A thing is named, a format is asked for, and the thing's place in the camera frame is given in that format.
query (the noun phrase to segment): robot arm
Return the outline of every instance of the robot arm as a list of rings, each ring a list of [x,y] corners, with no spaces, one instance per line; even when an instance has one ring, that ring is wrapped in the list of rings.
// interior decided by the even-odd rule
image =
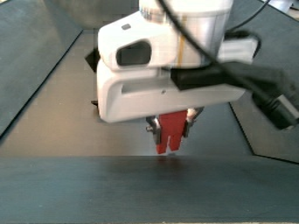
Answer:
[[[138,12],[98,30],[98,115],[109,123],[146,117],[158,153],[168,136],[170,149],[178,149],[204,106],[234,101],[246,89],[279,129],[297,123],[299,95],[291,82],[280,71],[249,65],[257,40],[221,41],[232,0],[200,2],[168,0],[193,43],[154,0],[140,0]],[[241,62],[225,62],[233,59]],[[192,115],[186,109],[194,109]]]

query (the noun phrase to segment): black connector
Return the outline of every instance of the black connector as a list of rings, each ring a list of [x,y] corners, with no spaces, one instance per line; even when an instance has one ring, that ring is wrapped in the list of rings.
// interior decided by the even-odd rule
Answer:
[[[266,119],[280,130],[287,130],[295,127],[297,124],[297,117],[277,98],[269,103],[262,103],[252,94],[252,100]]]

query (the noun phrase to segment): cable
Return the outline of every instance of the cable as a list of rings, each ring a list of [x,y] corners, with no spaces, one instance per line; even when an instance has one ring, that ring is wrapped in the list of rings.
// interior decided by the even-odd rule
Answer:
[[[260,13],[260,11],[266,7],[266,4],[269,3],[270,0],[265,0],[264,4],[261,5],[261,7],[256,10],[256,12],[252,14],[250,17],[248,17],[248,19],[245,19],[240,24],[234,25],[233,27],[230,27],[226,32],[233,32],[240,26],[242,26],[244,24],[246,24],[254,17],[256,15]]]
[[[188,33],[188,31],[182,28],[182,26],[180,25],[177,19],[173,16],[173,13],[170,12],[170,8],[168,7],[168,5],[165,4],[164,0],[157,0],[157,3],[160,4],[164,13],[166,15],[166,17],[170,19],[172,24],[174,26],[174,29],[177,30],[177,32],[185,37],[186,41],[189,42],[190,46],[194,48],[194,50],[197,51],[198,54],[202,54],[202,56],[206,57],[206,59],[209,60],[210,64],[214,65],[220,71],[229,76],[237,83],[240,83],[242,85],[242,87],[248,90],[250,90],[256,97],[260,99],[260,101],[265,104],[265,105],[270,105],[273,103],[273,99],[264,93],[264,91],[249,81],[245,80],[244,78],[236,76],[226,68],[225,66],[222,66],[217,60],[213,58],[213,56],[205,52],[202,50],[202,47],[200,46],[198,43],[196,43],[196,41],[193,40],[190,34]]]

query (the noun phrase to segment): white plastic casing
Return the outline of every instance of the white plastic casing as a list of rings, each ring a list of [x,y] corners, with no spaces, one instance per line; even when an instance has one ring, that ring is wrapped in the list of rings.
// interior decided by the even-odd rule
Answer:
[[[144,40],[152,47],[150,61],[144,66],[120,66],[117,50]],[[177,35],[168,24],[149,23],[136,12],[130,16],[104,26],[97,33],[97,49],[100,58],[110,70],[134,69],[136,67],[161,67],[176,57]]]
[[[166,0],[176,15],[209,16],[229,11],[233,0]],[[156,0],[138,0],[138,7],[161,13]]]

